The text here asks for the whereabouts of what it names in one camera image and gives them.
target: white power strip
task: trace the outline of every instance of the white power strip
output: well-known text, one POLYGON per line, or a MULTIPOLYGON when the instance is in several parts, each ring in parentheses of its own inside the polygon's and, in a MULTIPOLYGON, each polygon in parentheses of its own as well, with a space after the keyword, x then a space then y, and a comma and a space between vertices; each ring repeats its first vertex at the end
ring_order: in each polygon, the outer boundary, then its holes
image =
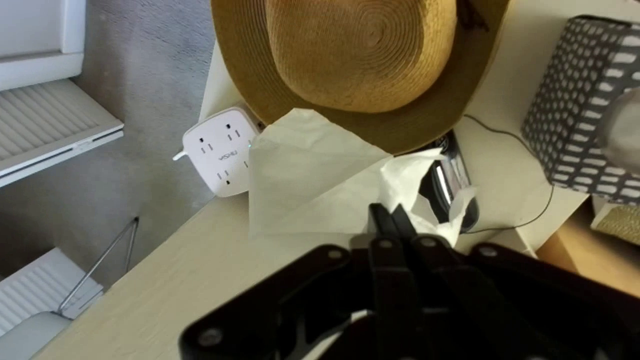
POLYGON ((241 108, 228 108, 184 132, 181 145, 220 197, 248 192, 248 151, 258 134, 241 108))

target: hat brim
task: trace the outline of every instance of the hat brim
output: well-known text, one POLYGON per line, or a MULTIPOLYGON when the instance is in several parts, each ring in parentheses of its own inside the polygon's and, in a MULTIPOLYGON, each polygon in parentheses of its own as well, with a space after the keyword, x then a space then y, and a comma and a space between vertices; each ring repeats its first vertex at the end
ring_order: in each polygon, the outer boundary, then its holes
POLYGON ((457 25, 454 52, 437 81, 412 104, 381 113, 340 111, 295 95, 272 59, 263 0, 212 0, 212 12, 223 64, 259 121, 272 123, 291 108, 313 108, 366 141, 401 154, 444 136, 459 120, 491 57, 509 0, 469 1, 486 28, 457 25))

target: hat crown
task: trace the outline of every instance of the hat crown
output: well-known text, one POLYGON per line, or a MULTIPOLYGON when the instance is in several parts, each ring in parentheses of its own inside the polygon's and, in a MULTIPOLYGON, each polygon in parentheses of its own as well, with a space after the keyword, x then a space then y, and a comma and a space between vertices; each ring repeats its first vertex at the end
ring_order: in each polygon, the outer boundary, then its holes
POLYGON ((267 44, 300 97, 348 111, 387 111, 442 74, 456 0, 266 0, 267 44))

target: straw hat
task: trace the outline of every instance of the straw hat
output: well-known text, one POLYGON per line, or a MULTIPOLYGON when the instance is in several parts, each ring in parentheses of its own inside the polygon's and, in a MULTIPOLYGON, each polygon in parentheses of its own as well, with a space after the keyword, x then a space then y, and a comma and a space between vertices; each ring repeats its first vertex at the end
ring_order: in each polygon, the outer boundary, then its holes
POLYGON ((212 0, 222 57, 259 121, 313 108, 394 154, 457 121, 506 8, 507 0, 212 0), (462 25, 457 13, 481 25, 462 25))

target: paper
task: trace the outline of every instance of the paper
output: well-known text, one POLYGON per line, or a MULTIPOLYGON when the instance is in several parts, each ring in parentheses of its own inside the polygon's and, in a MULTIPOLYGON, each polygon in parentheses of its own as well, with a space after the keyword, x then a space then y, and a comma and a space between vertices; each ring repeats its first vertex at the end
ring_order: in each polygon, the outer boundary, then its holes
POLYGON ((417 231, 452 244, 474 189, 454 200, 449 221, 437 224, 420 182, 439 148, 394 157, 328 121, 313 110, 291 110, 267 125, 250 154, 250 238, 280 245, 350 245, 369 231, 371 201, 406 207, 417 231))

